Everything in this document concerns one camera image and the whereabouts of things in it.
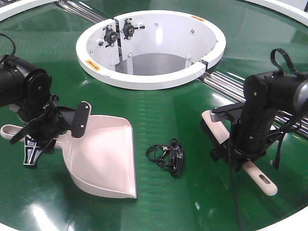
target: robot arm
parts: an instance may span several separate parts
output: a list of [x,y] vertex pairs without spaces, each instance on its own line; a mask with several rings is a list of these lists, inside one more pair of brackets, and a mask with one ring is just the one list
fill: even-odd
[[55,138],[67,130],[83,136],[91,105],[81,102],[77,109],[58,106],[58,96],[50,93],[51,76],[45,70],[13,55],[0,61],[0,107],[13,104],[24,127],[10,140],[25,139],[26,167],[37,167],[44,152],[52,153]]
[[[281,53],[292,75],[283,72],[275,61],[275,52]],[[227,118],[232,122],[230,140],[212,151],[217,160],[227,155],[228,143],[232,154],[232,165],[238,171],[247,160],[252,162],[266,154],[266,149],[275,141],[282,142],[286,132],[308,110],[308,76],[299,73],[293,67],[288,55],[282,49],[271,53],[272,63],[279,71],[270,71],[249,76],[244,82],[245,103],[215,108],[211,116],[213,121]],[[270,130],[278,110],[294,116],[277,130]],[[279,168],[279,160],[274,162]]]

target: metal rail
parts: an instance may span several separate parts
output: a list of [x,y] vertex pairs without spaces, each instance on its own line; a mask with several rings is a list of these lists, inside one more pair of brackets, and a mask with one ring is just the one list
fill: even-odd
[[96,14],[91,9],[88,9],[80,4],[77,4],[70,0],[59,0],[57,5],[65,9],[66,11],[73,13],[83,19],[86,19],[92,23],[99,23],[106,20],[106,18]]
[[[245,101],[243,92],[243,79],[240,77],[234,79],[217,71],[213,73],[205,73],[203,75],[202,81],[210,87],[224,93],[225,95],[238,102]],[[275,117],[275,122],[279,124],[285,123],[288,121],[290,116],[291,114],[287,112],[278,111],[278,115]],[[308,118],[303,117],[301,119],[301,123],[301,128],[296,131],[296,133],[308,139]]]

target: white dustpan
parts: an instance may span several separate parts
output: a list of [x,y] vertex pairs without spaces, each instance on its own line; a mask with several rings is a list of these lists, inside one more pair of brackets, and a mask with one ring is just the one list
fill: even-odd
[[[11,139],[21,127],[4,125],[1,136]],[[59,136],[66,167],[83,191],[103,197],[136,198],[132,126],[124,118],[91,115],[81,138]]]

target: green table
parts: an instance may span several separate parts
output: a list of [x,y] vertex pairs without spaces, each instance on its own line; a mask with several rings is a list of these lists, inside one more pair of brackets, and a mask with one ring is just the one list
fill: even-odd
[[[173,10],[209,20],[225,34],[225,54],[212,71],[242,77],[270,71],[270,51],[284,48],[296,67],[308,71],[308,29],[274,11],[237,0],[85,0],[112,18],[140,10]],[[53,76],[60,104],[86,100],[92,114],[128,119],[134,129],[137,199],[110,199],[81,191],[72,182],[62,153],[44,154],[36,170],[26,169],[23,144],[0,139],[0,222],[21,231],[222,231],[237,230],[228,166],[213,162],[212,143],[199,126],[201,113],[230,100],[198,80],[167,90],[125,90],[90,77],[79,66],[75,43],[92,23],[44,5],[0,23],[16,42],[16,55]],[[1,38],[0,51],[11,46]],[[0,125],[21,125],[7,107]],[[185,150],[179,179],[149,162],[145,150],[177,137]],[[307,140],[288,134],[280,170],[269,161],[277,145],[256,164],[279,187],[268,197],[244,171],[235,174],[244,230],[277,222],[308,205]]]

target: hole in handle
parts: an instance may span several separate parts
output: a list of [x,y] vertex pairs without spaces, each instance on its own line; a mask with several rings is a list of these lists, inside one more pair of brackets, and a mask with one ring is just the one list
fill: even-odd
[[261,178],[261,180],[263,180],[264,183],[270,184],[270,181],[264,175],[260,174],[259,177]]

